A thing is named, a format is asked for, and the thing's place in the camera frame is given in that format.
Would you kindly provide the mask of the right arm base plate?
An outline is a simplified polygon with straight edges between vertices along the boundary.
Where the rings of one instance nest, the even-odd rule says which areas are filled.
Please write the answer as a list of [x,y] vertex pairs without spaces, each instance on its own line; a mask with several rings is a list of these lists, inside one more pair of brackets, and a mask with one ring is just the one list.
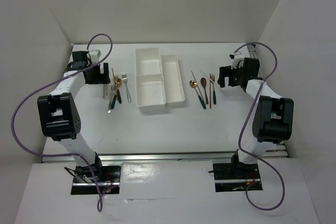
[[249,190],[263,190],[257,165],[253,166],[252,170],[238,174],[234,174],[230,167],[229,163],[213,163],[212,170],[208,172],[214,176],[217,193],[245,191],[249,185]]

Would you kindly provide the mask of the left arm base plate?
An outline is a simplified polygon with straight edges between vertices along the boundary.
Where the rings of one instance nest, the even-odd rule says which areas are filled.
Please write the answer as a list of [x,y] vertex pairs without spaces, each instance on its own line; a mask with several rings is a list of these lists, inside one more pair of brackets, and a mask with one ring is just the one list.
[[[65,167],[65,170],[73,177],[71,195],[96,195],[98,193],[91,174],[88,177],[78,174],[75,169]],[[100,192],[106,195],[119,194],[121,166],[103,166],[101,171],[101,175],[96,176]]]

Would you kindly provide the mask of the large white divided tray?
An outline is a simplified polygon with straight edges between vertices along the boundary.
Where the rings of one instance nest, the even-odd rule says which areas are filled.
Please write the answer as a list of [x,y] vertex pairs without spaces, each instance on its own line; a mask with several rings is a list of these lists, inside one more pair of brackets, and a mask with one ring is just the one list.
[[165,109],[166,95],[159,48],[135,50],[136,105],[142,113]]

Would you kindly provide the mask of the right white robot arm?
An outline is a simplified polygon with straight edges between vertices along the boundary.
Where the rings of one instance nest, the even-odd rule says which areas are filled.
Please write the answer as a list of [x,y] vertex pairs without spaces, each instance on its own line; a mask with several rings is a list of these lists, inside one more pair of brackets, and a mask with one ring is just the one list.
[[293,106],[290,98],[284,98],[274,92],[258,76],[258,59],[238,58],[232,65],[219,68],[217,83],[225,87],[228,78],[230,87],[239,86],[253,99],[248,115],[254,115],[252,123],[253,138],[244,146],[238,144],[238,150],[231,157],[229,172],[234,178],[243,179],[257,168],[257,158],[274,144],[290,139],[292,134]]

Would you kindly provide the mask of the silver steel fork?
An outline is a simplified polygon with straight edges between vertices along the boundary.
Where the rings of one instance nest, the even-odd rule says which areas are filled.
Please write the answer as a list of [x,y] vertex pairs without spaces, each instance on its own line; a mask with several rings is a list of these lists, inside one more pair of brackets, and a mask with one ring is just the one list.
[[130,91],[129,91],[129,88],[128,88],[128,77],[127,77],[127,74],[124,72],[124,73],[121,74],[121,77],[122,77],[122,82],[124,83],[125,88],[126,88],[127,100],[128,100],[129,103],[131,103],[132,100],[131,100],[131,95],[130,95]]

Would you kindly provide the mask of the brown wooden spoon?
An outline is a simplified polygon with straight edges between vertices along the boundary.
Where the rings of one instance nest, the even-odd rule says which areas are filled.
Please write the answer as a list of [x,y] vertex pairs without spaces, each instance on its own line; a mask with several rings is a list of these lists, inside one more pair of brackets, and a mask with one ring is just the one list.
[[205,94],[205,102],[206,104],[208,104],[208,96],[207,96],[207,92],[206,92],[206,85],[207,85],[207,81],[205,78],[201,78],[201,85],[204,89],[204,94]]

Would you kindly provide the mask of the gold fork green handle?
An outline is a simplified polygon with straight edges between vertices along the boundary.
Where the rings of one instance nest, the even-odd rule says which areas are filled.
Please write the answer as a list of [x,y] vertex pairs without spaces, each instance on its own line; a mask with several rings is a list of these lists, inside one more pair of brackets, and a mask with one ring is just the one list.
[[213,86],[213,104],[216,104],[216,92],[215,92],[215,75],[213,73],[209,74],[209,77]]
[[116,100],[117,100],[115,85],[112,85],[112,89],[113,89],[113,100],[112,100],[111,110],[114,109],[114,106],[115,106],[115,103],[116,103]]

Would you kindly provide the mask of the gold spoon green handle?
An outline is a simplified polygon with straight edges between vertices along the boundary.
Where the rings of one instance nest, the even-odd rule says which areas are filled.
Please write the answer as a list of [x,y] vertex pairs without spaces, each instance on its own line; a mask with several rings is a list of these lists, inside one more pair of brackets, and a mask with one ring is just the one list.
[[121,94],[120,94],[120,91],[119,91],[119,88],[122,85],[121,79],[115,77],[114,78],[114,85],[115,85],[115,90],[116,90],[115,92],[116,92],[116,95],[117,95],[117,100],[121,104],[122,103],[122,99],[121,99]]
[[199,91],[197,90],[198,84],[197,84],[196,80],[190,80],[189,84],[190,84],[190,87],[193,88],[196,91],[197,97],[198,97],[198,99],[199,99],[199,101],[200,101],[203,109],[205,110],[206,109],[206,105],[205,105],[202,97],[200,96]]

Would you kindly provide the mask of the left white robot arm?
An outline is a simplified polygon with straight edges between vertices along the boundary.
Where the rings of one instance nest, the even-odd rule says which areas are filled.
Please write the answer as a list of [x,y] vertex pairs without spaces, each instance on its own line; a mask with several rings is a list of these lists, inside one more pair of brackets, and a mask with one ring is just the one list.
[[81,119],[74,97],[84,84],[109,84],[109,65],[100,66],[72,76],[76,71],[64,73],[61,81],[49,94],[37,99],[41,129],[46,137],[61,144],[76,162],[75,173],[96,182],[104,178],[103,167],[98,154],[93,151],[81,131]]

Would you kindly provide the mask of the aluminium rail front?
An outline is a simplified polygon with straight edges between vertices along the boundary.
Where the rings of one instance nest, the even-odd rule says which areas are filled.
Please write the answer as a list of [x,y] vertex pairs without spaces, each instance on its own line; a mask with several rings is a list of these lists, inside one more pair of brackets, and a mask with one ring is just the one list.
[[[208,153],[168,153],[168,154],[129,154],[129,155],[100,155],[103,163],[116,162],[159,162],[159,161],[195,161],[195,160],[219,160],[230,161],[233,152],[208,152]],[[265,153],[266,158],[286,158],[288,153],[283,150],[271,150]],[[44,157],[42,163],[72,162],[72,157]]]

